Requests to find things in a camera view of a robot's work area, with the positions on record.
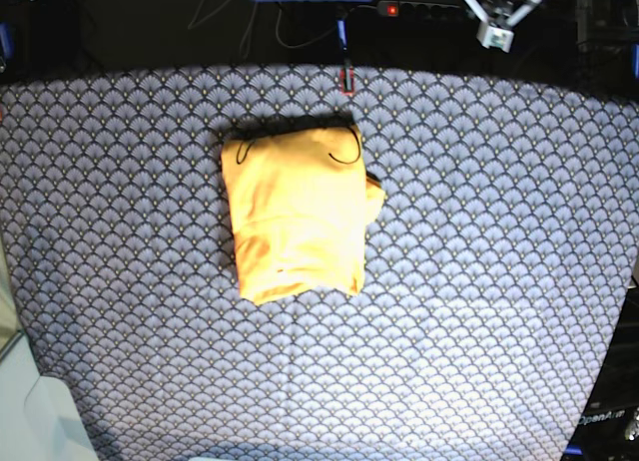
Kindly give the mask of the yellow T-shirt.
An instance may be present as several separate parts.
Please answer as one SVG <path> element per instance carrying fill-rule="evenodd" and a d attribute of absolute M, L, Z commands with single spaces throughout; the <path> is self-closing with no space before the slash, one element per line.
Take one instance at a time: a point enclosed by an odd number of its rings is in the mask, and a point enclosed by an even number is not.
<path fill-rule="evenodd" d="M 366 171 L 357 126 L 228 140 L 221 165 L 241 298 L 362 290 L 366 228 L 385 192 Z"/>

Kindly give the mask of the red black table clamp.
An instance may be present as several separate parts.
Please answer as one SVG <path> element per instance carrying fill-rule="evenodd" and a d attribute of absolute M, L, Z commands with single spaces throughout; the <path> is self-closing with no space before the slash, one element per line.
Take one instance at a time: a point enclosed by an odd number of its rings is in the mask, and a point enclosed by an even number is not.
<path fill-rule="evenodd" d="M 348 57 L 343 59 L 339 71 L 339 86 L 343 94 L 351 96 L 355 92 L 354 86 L 354 68 Z"/>

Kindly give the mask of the blue fan-pattern tablecloth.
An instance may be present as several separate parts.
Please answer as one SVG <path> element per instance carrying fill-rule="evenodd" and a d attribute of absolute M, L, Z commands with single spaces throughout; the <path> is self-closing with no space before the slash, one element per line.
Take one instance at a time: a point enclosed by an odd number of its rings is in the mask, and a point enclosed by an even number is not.
<path fill-rule="evenodd" d="M 1 233 L 105 460 L 556 460 L 638 254 L 638 107 L 485 77 L 191 67 L 5 85 Z M 362 292 L 240 298 L 220 150 L 356 124 Z"/>

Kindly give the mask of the black OpenArm case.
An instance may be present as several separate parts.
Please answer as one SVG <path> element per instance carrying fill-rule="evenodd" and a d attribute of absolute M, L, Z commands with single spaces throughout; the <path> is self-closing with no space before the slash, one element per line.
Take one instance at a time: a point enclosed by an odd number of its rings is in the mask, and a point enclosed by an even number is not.
<path fill-rule="evenodd" d="M 626 295 L 608 352 L 564 460 L 638 458 L 638 288 Z"/>

